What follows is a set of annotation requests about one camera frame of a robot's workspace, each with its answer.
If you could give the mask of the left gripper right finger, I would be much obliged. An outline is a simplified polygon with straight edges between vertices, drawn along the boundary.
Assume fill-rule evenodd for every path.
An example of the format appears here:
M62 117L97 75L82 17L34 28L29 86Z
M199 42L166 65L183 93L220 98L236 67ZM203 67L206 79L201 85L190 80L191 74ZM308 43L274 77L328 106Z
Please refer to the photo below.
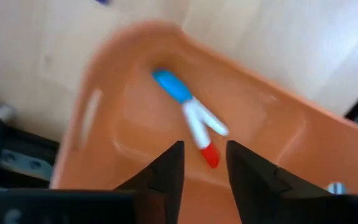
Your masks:
M226 164L242 224L358 224L358 195L332 194L233 140Z

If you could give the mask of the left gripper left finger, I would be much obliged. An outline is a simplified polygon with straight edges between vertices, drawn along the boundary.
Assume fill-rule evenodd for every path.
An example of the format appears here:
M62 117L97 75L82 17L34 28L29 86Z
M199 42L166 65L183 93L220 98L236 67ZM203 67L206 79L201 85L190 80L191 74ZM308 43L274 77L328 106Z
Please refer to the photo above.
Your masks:
M184 142L177 141L112 190L2 192L0 224L177 224L184 148Z

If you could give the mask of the red cap fine marker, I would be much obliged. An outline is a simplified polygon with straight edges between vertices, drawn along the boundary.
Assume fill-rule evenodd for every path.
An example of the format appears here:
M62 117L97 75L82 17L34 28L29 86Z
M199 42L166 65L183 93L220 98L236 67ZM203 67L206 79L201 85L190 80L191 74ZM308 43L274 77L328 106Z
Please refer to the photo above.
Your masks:
M183 113L199 152L211 168L216 168L220 160L219 152L209 137L194 100L183 104Z

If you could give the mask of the light blue cap fine marker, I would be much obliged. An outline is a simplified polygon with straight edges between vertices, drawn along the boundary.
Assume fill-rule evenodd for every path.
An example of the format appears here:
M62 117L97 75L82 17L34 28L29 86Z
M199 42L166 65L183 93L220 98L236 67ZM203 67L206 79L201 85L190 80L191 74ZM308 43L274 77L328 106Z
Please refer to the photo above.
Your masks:
M207 107L205 107L189 90L189 88L172 72L168 70L156 70L152 73L155 81L188 113L187 120L190 124L201 123L203 128L209 126L216 133L227 136L228 127L221 122Z

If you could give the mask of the orange plastic bin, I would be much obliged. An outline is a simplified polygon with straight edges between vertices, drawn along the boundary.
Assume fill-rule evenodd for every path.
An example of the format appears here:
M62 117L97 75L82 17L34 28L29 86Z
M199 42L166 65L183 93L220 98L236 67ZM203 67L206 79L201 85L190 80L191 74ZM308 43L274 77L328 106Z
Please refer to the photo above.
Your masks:
M168 70L229 129L205 125L219 152L211 168L183 113L153 78ZM229 183L233 140L332 194L358 195L358 124L291 94L193 41L176 24L140 22L92 59L60 146L54 189L112 190L177 141L185 144L177 223L242 224Z

